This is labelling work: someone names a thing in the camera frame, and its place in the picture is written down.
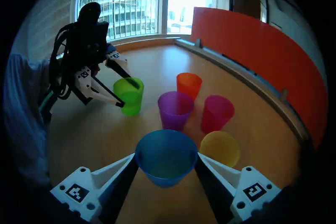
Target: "white wall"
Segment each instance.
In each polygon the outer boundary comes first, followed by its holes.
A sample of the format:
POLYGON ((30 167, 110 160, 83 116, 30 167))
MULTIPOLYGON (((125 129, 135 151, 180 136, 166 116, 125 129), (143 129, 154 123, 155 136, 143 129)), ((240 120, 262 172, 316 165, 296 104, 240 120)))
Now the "white wall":
POLYGON ((74 21, 74 0, 37 0, 27 15, 12 46, 30 60, 50 58, 59 29, 74 21))

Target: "yellow cup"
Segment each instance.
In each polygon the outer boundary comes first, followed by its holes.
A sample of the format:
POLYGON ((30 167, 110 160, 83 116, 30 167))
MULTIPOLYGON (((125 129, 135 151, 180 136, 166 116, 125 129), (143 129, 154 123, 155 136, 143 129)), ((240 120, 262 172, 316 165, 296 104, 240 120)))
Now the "yellow cup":
POLYGON ((199 152, 229 167, 235 166, 240 158, 237 141, 224 131, 207 134, 201 142, 199 152))

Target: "orange wall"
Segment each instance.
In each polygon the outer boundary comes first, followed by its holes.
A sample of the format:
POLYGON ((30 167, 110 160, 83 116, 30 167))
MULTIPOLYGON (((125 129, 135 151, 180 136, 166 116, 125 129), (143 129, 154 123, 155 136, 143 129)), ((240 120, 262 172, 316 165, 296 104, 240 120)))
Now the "orange wall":
POLYGON ((212 8, 194 8, 191 40, 227 55, 266 79, 300 115, 317 147, 327 122, 328 95, 318 69, 303 49, 255 18, 212 8))

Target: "wooden floor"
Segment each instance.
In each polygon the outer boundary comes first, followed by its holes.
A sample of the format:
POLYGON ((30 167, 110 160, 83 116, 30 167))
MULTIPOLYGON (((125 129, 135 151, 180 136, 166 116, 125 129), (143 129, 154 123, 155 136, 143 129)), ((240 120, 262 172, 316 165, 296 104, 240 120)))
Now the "wooden floor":
MULTIPOLYGON (((94 171, 134 152, 147 133, 161 129, 157 100, 176 90, 176 75, 192 72, 203 79, 195 110, 184 132, 197 145, 204 100, 217 94, 228 98, 236 114, 223 128, 241 148, 238 170, 251 165, 278 187, 298 174, 299 144, 283 119, 245 84, 180 47, 169 45, 123 53, 133 76, 144 83, 141 113, 124 116, 118 107, 97 100, 84 106, 76 96, 59 100, 52 114, 49 164, 53 185, 80 166, 94 171)), ((101 66, 97 77, 110 89, 120 77, 101 66)), ((215 217, 197 179, 189 173, 177 186, 155 187, 141 170, 131 185, 117 223, 215 223, 215 217)))

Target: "blue cup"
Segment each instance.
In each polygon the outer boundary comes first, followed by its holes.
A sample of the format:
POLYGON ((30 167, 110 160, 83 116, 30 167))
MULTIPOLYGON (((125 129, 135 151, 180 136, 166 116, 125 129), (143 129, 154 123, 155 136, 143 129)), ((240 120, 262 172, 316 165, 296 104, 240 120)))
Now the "blue cup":
POLYGON ((195 166, 197 148, 185 134, 163 129, 145 135, 135 150, 140 169, 157 186, 176 185, 195 166))

